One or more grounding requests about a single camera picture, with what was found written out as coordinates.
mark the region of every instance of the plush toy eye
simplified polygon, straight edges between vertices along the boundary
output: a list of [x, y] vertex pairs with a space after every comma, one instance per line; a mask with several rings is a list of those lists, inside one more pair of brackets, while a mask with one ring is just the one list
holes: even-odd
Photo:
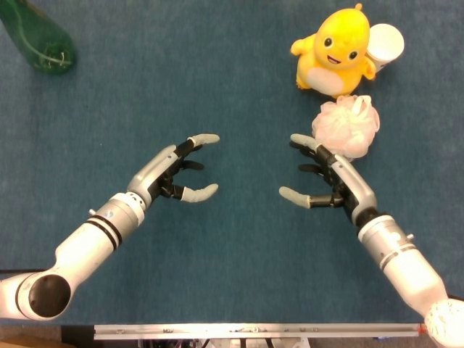
[[325, 46], [325, 47], [330, 47], [330, 46], [332, 46], [332, 39], [331, 39], [331, 38], [327, 38], [327, 39], [324, 41], [324, 46]]

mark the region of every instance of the white robotic arm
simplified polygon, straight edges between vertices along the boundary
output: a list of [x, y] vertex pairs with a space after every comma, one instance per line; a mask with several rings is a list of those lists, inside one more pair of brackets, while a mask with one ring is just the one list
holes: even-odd
[[291, 145], [318, 165], [299, 169], [321, 175], [332, 194], [308, 196], [281, 187], [281, 196], [306, 208], [344, 207], [359, 228], [358, 239], [384, 272], [401, 298], [424, 317], [429, 336], [440, 347], [464, 347], [464, 302], [450, 299], [443, 280], [406, 236], [392, 216], [377, 210], [369, 185], [342, 156], [334, 155], [314, 138], [294, 134]]
[[192, 136], [179, 146], [162, 150], [129, 183], [128, 191], [114, 195], [57, 248], [49, 270], [23, 273], [0, 281], [0, 318], [52, 320], [69, 306], [77, 289], [142, 224], [145, 212], [159, 196], [201, 202], [218, 189], [201, 190], [173, 185], [184, 168], [202, 165], [184, 158], [203, 144], [219, 141], [215, 134]]

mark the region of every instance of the blue carpet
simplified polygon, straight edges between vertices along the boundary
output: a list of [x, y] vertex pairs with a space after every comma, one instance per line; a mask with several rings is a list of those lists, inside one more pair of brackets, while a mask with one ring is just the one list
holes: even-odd
[[[0, 30], [0, 265], [51, 267], [57, 245], [168, 144], [221, 142], [204, 204], [160, 198], [79, 289], [57, 323], [384, 323], [420, 320], [371, 261], [341, 210], [306, 211], [279, 186], [322, 194], [288, 145], [327, 99], [294, 85], [290, 45], [352, 1], [35, 0], [72, 36], [78, 64], [51, 77]], [[367, 1], [371, 25], [405, 37], [401, 58], [357, 93], [380, 133], [356, 168], [464, 295], [464, 12], [459, 1]]]

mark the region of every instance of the plush toy face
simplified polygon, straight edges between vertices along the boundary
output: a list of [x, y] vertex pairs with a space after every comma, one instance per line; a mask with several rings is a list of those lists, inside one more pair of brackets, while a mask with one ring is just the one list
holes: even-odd
[[369, 44], [369, 22], [358, 9], [342, 9], [327, 18], [315, 36], [318, 61], [329, 69], [346, 69], [360, 62]]

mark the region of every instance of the green glass bottle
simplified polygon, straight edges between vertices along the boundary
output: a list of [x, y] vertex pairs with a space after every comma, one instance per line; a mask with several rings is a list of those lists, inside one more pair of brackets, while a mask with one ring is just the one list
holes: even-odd
[[0, 0], [0, 20], [15, 46], [37, 70], [58, 75], [74, 65], [71, 37], [27, 0]]

